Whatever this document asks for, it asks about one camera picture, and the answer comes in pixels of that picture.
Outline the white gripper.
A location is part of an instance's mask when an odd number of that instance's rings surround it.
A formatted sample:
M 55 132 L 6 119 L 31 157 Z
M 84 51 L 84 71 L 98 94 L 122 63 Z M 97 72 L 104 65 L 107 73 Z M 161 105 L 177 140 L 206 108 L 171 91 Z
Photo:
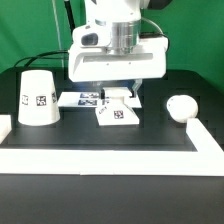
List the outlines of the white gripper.
M 138 23 L 87 24 L 76 28 L 72 37 L 68 76 L 73 82 L 134 80 L 136 97 L 142 79 L 161 78 L 166 72 L 168 38 L 140 35 Z M 103 105 L 109 102 L 108 91 L 101 90 Z

